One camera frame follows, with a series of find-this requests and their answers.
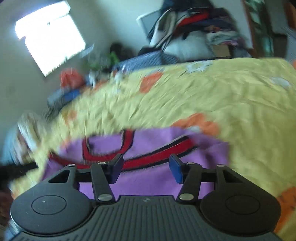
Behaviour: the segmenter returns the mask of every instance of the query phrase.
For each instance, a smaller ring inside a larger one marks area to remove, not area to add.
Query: wall
[[[107,52],[110,38],[94,11],[94,3],[90,0],[68,0],[68,3],[86,43],[96,43]],[[48,95],[59,87],[61,69],[81,69],[81,60],[76,56],[45,78],[24,41],[18,40],[15,22],[37,4],[39,0],[5,0],[0,4],[0,153],[7,130],[25,110],[40,114],[46,108]]]
[[[145,34],[137,24],[139,15],[161,8],[163,0],[94,0],[99,16],[104,19],[113,41],[119,40],[139,51],[147,45]],[[238,29],[252,48],[252,38],[241,0],[211,0],[216,7],[226,8],[236,20]]]

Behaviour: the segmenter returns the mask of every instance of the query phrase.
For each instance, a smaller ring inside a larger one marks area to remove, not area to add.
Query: bright window
[[[62,1],[23,17],[15,25],[18,38],[25,37],[25,44],[44,76],[85,49],[69,11],[68,3]]]

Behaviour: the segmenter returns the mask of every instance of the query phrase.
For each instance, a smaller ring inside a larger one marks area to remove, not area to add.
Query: red and black trim
[[[133,145],[133,137],[134,131],[132,130],[124,130],[122,134],[122,145],[119,150],[108,154],[91,154],[91,145],[89,144],[88,138],[85,138],[82,141],[82,155],[83,159],[86,161],[93,161],[93,162],[100,162],[100,161],[110,161],[112,160],[117,154],[124,154],[126,153]]]
[[[196,146],[194,146],[191,139],[188,136],[182,136],[174,140],[170,144],[165,145],[153,152],[146,153],[145,155],[137,156],[137,157],[125,160],[122,171],[138,170],[138,169],[143,169],[143,168],[163,164],[168,162],[171,154],[176,154],[179,158],[181,158],[185,155],[188,155],[194,149],[196,149]],[[93,162],[101,162],[101,161],[108,162],[112,160],[112,158],[108,160],[102,160],[101,156],[98,156],[96,160],[94,159],[92,159],[91,161],[84,160],[84,163],[80,164],[80,163],[77,163],[77,161],[60,157],[55,153],[51,153],[49,156],[49,159],[54,160],[63,166],[66,166],[71,163],[75,163],[78,169],[90,168]]]

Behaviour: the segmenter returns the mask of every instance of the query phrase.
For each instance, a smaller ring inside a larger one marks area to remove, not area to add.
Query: purple cloth
[[[124,154],[124,159],[144,155],[184,135],[188,136],[198,148],[181,157],[182,162],[199,163],[203,168],[215,168],[218,164],[228,164],[228,144],[226,142],[178,127],[136,130],[133,145]],[[118,150],[121,147],[121,142],[121,134],[89,138],[89,143],[93,147],[95,154],[107,154],[108,152]],[[72,142],[66,148],[61,149],[59,154],[62,157],[81,163],[83,159],[82,140]],[[49,160],[44,178],[51,176],[61,168],[63,168],[62,165]],[[120,174],[117,182],[114,185],[110,185],[110,187],[116,198],[119,195],[173,195],[176,198],[182,185],[176,183],[169,169],[169,164],[165,163],[145,169],[123,172]],[[202,198],[212,190],[212,183],[202,183],[199,198]],[[94,198],[91,183],[80,183],[80,191],[89,198]]]

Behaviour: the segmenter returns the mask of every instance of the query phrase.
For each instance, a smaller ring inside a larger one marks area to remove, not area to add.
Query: bedsheet
[[[283,240],[296,240],[296,199],[290,191],[296,186],[296,70],[275,58],[214,60],[192,73],[187,66],[137,71],[120,83],[86,91],[64,107],[32,154],[39,169],[13,183],[14,196],[42,178],[49,150],[70,140],[127,128],[199,128],[229,142],[232,169],[284,197],[287,215],[277,232]],[[286,196],[292,201],[286,202]]]

